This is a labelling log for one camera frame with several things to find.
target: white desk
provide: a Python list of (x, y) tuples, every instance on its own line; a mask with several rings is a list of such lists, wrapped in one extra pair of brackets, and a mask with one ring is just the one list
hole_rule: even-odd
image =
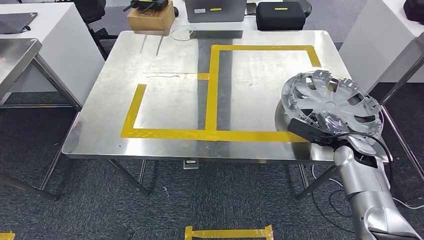
[[(84, 105), (105, 63), (85, 23), (73, 3), (2, 4), (0, 14), (37, 12), (31, 31), (0, 34), (1, 39), (36, 38), (42, 44), (39, 54), (64, 85)], [(56, 89), (29, 65), (11, 92), (52, 92)]]
[[(352, 79), (367, 92), (378, 82), (397, 82), (400, 76), (383, 76), (397, 56), (424, 32), (409, 21), (404, 0), (369, 0), (358, 16), (339, 53)], [(409, 82), (424, 82), (420, 69)]]

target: metal table top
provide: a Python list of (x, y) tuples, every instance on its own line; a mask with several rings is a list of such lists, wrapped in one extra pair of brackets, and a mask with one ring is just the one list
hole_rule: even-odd
[(197, 31), (180, 41), (121, 32), (62, 152), (83, 159), (332, 164), (331, 148), (287, 132), (280, 103), (284, 83), (298, 73), (350, 77), (328, 33), (222, 34)]
[(0, 39), (0, 99), (41, 49), (35, 38)]

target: chair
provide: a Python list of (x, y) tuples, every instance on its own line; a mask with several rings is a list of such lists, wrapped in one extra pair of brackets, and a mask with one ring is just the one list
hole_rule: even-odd
[(102, 28), (96, 32), (89, 26), (89, 24), (94, 23), (105, 15), (105, 6), (106, 0), (72, 0), (78, 10), (79, 14), (82, 17), (82, 20), (87, 25), (87, 28), (100, 50), (101, 55), (104, 60), (108, 58), (108, 52), (100, 43), (100, 40), (108, 40), (108, 39), (117, 39), (117, 35), (109, 35), (106, 28)]

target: cardboard box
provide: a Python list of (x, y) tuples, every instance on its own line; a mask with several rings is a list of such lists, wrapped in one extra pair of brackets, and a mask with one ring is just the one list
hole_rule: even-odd
[(133, 31), (165, 31), (171, 29), (175, 20), (174, 5), (169, 1), (168, 5), (153, 15), (139, 15), (138, 8), (131, 8), (128, 13), (128, 22)]

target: laptop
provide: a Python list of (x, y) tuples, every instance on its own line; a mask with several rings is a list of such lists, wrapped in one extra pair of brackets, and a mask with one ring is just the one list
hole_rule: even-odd
[(31, 30), (29, 24), (37, 12), (0, 14), (0, 34), (20, 34)]
[(185, 0), (188, 22), (242, 22), (247, 0)]

